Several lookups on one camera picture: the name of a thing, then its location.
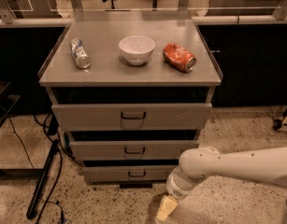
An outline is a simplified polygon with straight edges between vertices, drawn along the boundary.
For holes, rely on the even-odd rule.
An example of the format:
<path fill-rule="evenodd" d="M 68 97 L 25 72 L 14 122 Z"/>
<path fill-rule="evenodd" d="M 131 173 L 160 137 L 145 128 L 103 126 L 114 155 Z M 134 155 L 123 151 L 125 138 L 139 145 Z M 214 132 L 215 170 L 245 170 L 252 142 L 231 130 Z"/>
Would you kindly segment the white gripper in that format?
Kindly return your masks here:
<path fill-rule="evenodd" d="M 164 222 L 176 209 L 177 200 L 186 198 L 195 186 L 194 179 L 188 177 L 179 167 L 175 168 L 166 180 L 166 189 L 170 196 L 165 195 L 161 200 L 156 218 Z"/>

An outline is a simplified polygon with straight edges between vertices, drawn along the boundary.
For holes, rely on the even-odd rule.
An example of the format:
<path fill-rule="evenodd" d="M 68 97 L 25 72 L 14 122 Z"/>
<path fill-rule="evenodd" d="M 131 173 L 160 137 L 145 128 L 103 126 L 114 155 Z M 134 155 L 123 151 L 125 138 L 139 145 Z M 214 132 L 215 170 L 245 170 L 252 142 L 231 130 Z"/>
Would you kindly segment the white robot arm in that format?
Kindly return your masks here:
<path fill-rule="evenodd" d="M 166 180 L 167 194 L 160 202 L 156 218 L 164 222 L 179 200 L 215 175 L 287 189 L 287 147 L 227 154 L 214 147 L 184 151 L 179 156 L 179 165 Z M 281 224 L 287 224 L 287 199 Z"/>

